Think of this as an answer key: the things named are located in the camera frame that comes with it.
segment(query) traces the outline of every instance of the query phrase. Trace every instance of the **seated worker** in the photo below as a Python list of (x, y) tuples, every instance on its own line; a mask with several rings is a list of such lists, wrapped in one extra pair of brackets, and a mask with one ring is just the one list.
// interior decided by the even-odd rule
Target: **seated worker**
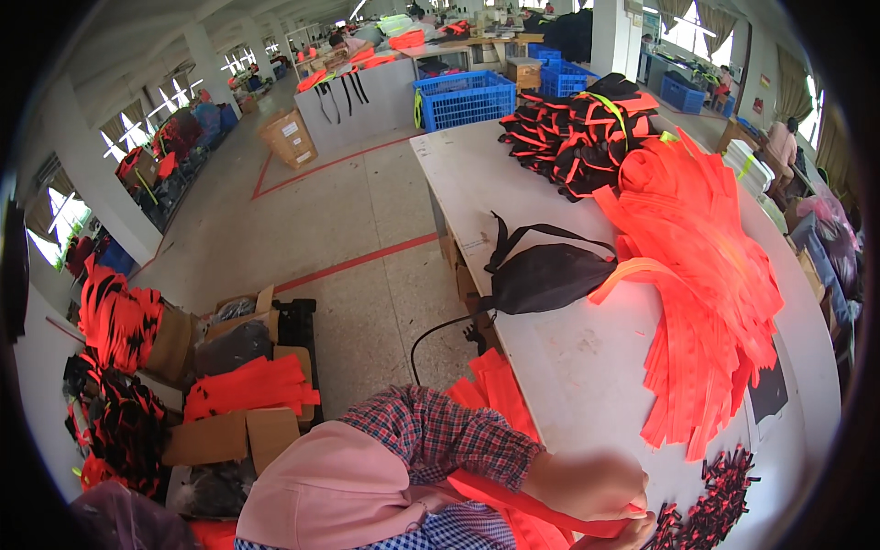
[(795, 171), (791, 167), (797, 159), (797, 140), (795, 139), (797, 132), (797, 119), (789, 117), (787, 124), (774, 122), (767, 131), (769, 141), (764, 147), (764, 152), (773, 157), (777, 166), (771, 166), (774, 170), (779, 168), (781, 173), (776, 174), (773, 185), (767, 194), (784, 190), (795, 177)]
[(638, 550), (653, 531), (653, 512), (627, 507), (648, 508), (648, 475), (634, 459), (553, 455), (491, 408), (408, 385), (352, 406), (282, 452), (254, 482), (234, 547), (514, 550), (501, 514), (446, 480), (459, 468), (584, 521), (633, 520), (618, 538), (583, 537), (575, 550)]
[(376, 44), (369, 40), (361, 40), (353, 37), (346, 38), (339, 33), (333, 33), (330, 35), (330, 47), (333, 49), (346, 48), (348, 50), (349, 58), (354, 57), (361, 52), (365, 52), (374, 46), (376, 46)]

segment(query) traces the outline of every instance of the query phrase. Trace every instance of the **black fabric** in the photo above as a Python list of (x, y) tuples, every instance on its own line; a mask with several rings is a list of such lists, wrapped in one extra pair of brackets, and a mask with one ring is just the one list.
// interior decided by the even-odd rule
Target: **black fabric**
[[(498, 220), (498, 246), (484, 267), (493, 274), (492, 296), (480, 298), (477, 309), (481, 312), (496, 309), (517, 315), (557, 310), (590, 294), (617, 267), (617, 254), (606, 243), (548, 224), (520, 227), (508, 238), (507, 224), (495, 212), (492, 215)], [(504, 262), (519, 239), (532, 230), (601, 246), (614, 258), (603, 260), (589, 250), (557, 243), (533, 246)]]
[(272, 360), (269, 329), (261, 321), (250, 320), (195, 349), (195, 377), (232, 372), (260, 356)]

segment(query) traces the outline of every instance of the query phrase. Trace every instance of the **black strap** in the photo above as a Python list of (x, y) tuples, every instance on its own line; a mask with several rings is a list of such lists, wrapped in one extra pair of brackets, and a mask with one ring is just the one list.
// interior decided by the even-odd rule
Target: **black strap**
[(318, 84), (317, 86), (314, 87), (314, 91), (315, 91), (315, 93), (318, 94), (318, 101), (319, 101), (320, 104), (321, 104), (321, 113), (324, 114), (324, 118), (327, 119), (327, 123), (329, 123), (329, 124), (333, 124), (332, 122), (330, 122), (330, 117), (327, 116), (327, 111), (324, 110), (324, 99), (321, 98), (321, 92), (319, 91), (319, 88), (320, 88), (320, 87), (321, 87), (321, 84)]
[(508, 238), (507, 224), (495, 212), (492, 212), (492, 216), (495, 216), (495, 218), (497, 218), (498, 220), (498, 246), (495, 248), (495, 251), (489, 258), (489, 263), (486, 264), (486, 266), (483, 268), (489, 273), (493, 274), (498, 271), (498, 268), (501, 266), (504, 260), (507, 259), (507, 255), (510, 254), (510, 251), (513, 250), (513, 247), (517, 245), (519, 239), (521, 239), (523, 235), (528, 232), (528, 230), (535, 230), (540, 233), (545, 233), (547, 235), (553, 235), (554, 237), (573, 238), (575, 240), (582, 240), (593, 245), (602, 246), (603, 248), (614, 254), (615, 259), (617, 258), (617, 252), (610, 245), (607, 245), (606, 243), (597, 240), (589, 240), (588, 238), (583, 238), (580, 235), (572, 233), (571, 231), (564, 230), (561, 227), (556, 227), (555, 225), (550, 224), (526, 225), (524, 227), (517, 228), (516, 231), (513, 231), (513, 235), (510, 235), (510, 238)]
[(355, 79), (357, 80), (357, 87), (361, 89), (361, 95), (363, 95), (363, 100), (367, 103), (370, 103), (370, 100), (367, 98), (367, 92), (363, 90), (363, 84), (361, 84), (361, 75), (355, 73)]
[(348, 86), (345, 85), (345, 77), (340, 80), (342, 81), (342, 89), (345, 90), (345, 99), (348, 100), (348, 116), (351, 116), (351, 96), (348, 95)]
[(355, 95), (357, 96), (357, 100), (361, 102), (361, 105), (363, 105), (363, 99), (361, 99), (361, 93), (357, 90), (357, 83), (355, 82), (355, 73), (349, 72), (348, 80), (351, 80), (351, 87), (355, 91)]

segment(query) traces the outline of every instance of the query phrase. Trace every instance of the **tiled floor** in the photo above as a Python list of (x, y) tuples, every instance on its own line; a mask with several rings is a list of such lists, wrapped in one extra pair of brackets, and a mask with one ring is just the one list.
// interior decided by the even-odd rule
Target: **tiled floor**
[[(294, 84), (281, 81), (260, 111), (230, 133), (181, 205), (159, 255), (133, 285), (159, 289), (172, 303), (203, 314), (223, 297), (434, 233), (427, 182), (405, 139), (414, 128), (374, 136), (298, 171), (277, 158), (266, 164), (268, 147), (256, 130), (271, 113), (292, 106)], [(466, 314), (435, 239), (277, 297), (318, 300), (315, 343), (326, 418), (389, 384), (413, 382), (415, 339)], [(424, 385), (445, 389), (465, 374), (476, 345), (465, 340), (463, 328), (450, 326), (420, 344)]]

